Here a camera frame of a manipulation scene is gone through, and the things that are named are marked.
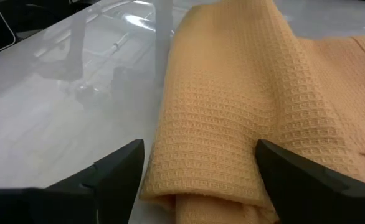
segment towel fold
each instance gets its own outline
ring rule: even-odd
[[[297,38],[272,0],[193,7],[169,53],[141,199],[176,223],[274,223],[258,139],[365,182],[365,37]]]

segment white glossy surface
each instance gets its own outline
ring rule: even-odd
[[[136,138],[148,156],[170,30],[210,2],[174,0],[171,19],[168,0],[102,0],[2,51],[0,187],[48,186]],[[301,37],[365,34],[365,2],[275,2]],[[172,220],[137,201],[130,223]]]

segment waffle weave fabric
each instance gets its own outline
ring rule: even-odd
[[[295,37],[272,0],[192,8],[169,54],[141,199],[176,223],[275,222],[258,139],[365,182],[365,37]]]

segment folded towel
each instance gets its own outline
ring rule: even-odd
[[[176,223],[275,222],[258,139],[365,182],[365,37],[297,38],[272,0],[193,7],[169,54],[141,198]]]

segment orange cloth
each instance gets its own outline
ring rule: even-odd
[[[365,181],[365,37],[297,38],[272,0],[192,8],[141,198],[176,223],[273,223],[258,139]]]

